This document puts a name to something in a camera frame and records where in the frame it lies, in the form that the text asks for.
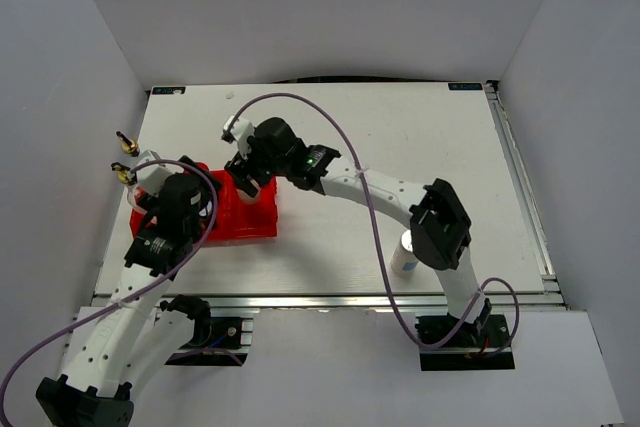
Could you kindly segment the white shaker with metal lid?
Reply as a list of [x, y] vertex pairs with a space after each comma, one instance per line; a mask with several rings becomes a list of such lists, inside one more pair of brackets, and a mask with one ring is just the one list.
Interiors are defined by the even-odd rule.
[[417, 264], [418, 259], [413, 252], [411, 232], [406, 230], [399, 238], [389, 268], [398, 276], [407, 276], [414, 272]]

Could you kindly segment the clear glass oil bottle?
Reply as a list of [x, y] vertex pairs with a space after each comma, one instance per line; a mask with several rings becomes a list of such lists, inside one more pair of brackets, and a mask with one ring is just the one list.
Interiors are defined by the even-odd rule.
[[139, 143], [135, 139], [127, 136], [122, 131], [117, 130], [115, 135], [120, 142], [121, 150], [129, 158], [138, 159], [146, 154], [146, 151], [140, 148]]

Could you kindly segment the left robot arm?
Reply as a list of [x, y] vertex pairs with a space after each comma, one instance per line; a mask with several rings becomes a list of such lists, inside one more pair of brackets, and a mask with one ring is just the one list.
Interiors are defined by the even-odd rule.
[[162, 297], [212, 230], [219, 186], [201, 170], [172, 173], [152, 195], [109, 307], [59, 377], [36, 390], [52, 425], [128, 425], [135, 394], [173, 353], [209, 339], [207, 302]]

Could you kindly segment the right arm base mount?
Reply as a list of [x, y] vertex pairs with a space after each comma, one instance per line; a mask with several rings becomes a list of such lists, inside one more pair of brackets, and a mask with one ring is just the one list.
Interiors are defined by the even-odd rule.
[[[448, 315], [418, 316], [414, 327], [421, 342], [433, 344], [441, 340], [455, 325]], [[462, 327], [454, 337], [435, 351], [420, 349], [423, 372], [501, 371], [514, 370], [515, 360], [506, 341], [509, 327], [503, 314], [491, 314], [480, 334]]]

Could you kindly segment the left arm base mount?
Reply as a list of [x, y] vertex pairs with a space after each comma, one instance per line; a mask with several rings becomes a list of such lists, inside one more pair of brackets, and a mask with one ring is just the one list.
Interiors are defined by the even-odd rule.
[[253, 320], [212, 314], [204, 299], [178, 295], [159, 304], [162, 313], [181, 312], [193, 329], [191, 339], [166, 361], [168, 366], [241, 367], [248, 357]]

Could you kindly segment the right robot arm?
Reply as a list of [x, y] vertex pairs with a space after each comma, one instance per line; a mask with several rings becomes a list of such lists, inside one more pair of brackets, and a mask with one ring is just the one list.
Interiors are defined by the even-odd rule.
[[486, 336], [491, 306], [471, 262], [471, 220], [450, 183], [436, 179], [421, 185], [362, 171], [335, 149], [306, 145], [278, 117], [258, 126], [231, 117], [222, 138], [237, 147], [225, 169], [251, 198], [282, 177], [300, 190], [371, 205], [397, 221], [409, 231], [418, 261], [436, 272], [453, 317], [453, 337], [472, 346]]

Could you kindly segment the clear jar with metal lid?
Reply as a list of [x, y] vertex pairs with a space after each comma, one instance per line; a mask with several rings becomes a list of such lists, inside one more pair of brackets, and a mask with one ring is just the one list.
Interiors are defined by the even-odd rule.
[[260, 200], [261, 187], [253, 179], [243, 187], [237, 187], [236, 191], [239, 199], [246, 205], [256, 204]]

